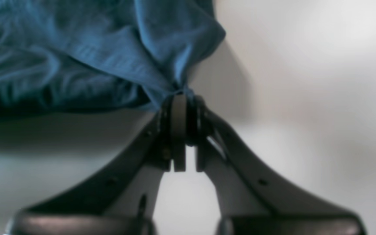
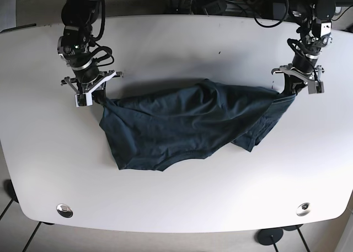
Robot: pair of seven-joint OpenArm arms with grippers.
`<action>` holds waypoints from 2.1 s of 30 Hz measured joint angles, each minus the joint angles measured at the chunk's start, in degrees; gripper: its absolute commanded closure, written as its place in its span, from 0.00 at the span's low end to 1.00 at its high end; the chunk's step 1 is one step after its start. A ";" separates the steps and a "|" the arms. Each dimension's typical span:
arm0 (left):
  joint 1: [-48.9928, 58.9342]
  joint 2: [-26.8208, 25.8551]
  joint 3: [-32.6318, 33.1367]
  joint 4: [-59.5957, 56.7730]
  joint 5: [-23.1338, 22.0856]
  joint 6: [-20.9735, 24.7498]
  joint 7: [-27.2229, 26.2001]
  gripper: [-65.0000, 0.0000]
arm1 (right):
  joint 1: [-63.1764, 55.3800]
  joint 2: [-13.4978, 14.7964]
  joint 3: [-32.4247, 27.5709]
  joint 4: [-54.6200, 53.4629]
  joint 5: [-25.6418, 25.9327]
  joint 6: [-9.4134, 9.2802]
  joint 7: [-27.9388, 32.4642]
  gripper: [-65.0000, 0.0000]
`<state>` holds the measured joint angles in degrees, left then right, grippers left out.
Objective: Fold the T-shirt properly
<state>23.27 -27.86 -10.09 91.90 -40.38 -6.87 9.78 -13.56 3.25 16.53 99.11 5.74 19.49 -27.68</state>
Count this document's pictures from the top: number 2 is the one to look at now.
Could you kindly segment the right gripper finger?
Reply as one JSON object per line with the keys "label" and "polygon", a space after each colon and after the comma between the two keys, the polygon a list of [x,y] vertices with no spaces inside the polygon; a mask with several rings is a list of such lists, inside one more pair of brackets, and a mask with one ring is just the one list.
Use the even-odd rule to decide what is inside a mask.
{"label": "right gripper finger", "polygon": [[99,87],[93,92],[93,100],[95,103],[106,103],[105,86]]}

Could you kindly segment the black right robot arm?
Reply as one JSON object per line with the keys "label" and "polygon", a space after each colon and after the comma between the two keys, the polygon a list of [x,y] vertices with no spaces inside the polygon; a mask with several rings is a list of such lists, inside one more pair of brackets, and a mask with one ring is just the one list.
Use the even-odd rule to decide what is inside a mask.
{"label": "black right robot arm", "polygon": [[78,108],[105,104],[106,83],[122,76],[114,70],[99,70],[100,62],[111,59],[102,65],[109,66],[115,61],[112,49],[98,44],[104,34],[105,17],[105,0],[66,0],[62,8],[65,28],[58,40],[57,53],[72,69],[74,77],[64,77],[61,85],[74,90]]}

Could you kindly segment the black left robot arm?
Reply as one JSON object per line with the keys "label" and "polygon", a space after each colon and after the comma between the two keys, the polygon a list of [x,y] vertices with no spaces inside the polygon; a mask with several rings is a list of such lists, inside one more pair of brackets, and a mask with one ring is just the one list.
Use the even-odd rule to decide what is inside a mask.
{"label": "black left robot arm", "polygon": [[298,25],[299,39],[287,39],[294,53],[291,63],[272,70],[284,75],[285,86],[282,95],[297,95],[308,88],[311,94],[324,92],[320,75],[324,72],[317,61],[323,48],[331,42],[331,25],[335,13],[334,0],[250,0],[254,17],[284,21]]}

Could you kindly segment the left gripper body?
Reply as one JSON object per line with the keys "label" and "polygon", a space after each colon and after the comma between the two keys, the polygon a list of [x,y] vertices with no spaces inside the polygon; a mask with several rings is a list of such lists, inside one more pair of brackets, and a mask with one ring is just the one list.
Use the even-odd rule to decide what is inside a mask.
{"label": "left gripper body", "polygon": [[320,53],[315,55],[295,53],[291,63],[274,68],[271,74],[288,74],[293,82],[303,81],[306,84],[309,81],[321,81],[320,76],[324,73],[324,69],[322,66],[315,66],[319,55]]}

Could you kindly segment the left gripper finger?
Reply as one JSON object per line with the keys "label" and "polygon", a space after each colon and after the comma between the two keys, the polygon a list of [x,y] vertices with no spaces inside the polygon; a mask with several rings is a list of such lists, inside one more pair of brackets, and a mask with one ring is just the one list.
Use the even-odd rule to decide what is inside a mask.
{"label": "left gripper finger", "polygon": [[293,83],[293,92],[298,94],[302,89],[306,88],[307,84],[303,81]]}
{"label": "left gripper finger", "polygon": [[281,92],[281,95],[296,95],[295,85],[291,77],[288,74],[284,74],[284,89]]}

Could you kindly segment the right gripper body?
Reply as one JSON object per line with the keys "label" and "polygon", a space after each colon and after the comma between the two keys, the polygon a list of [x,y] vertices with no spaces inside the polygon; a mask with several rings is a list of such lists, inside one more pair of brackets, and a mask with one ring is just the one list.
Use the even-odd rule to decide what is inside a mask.
{"label": "right gripper body", "polygon": [[114,70],[100,71],[96,62],[92,59],[82,67],[71,67],[75,77],[65,77],[60,85],[70,86],[75,94],[105,94],[106,84],[113,78],[122,78],[123,72]]}

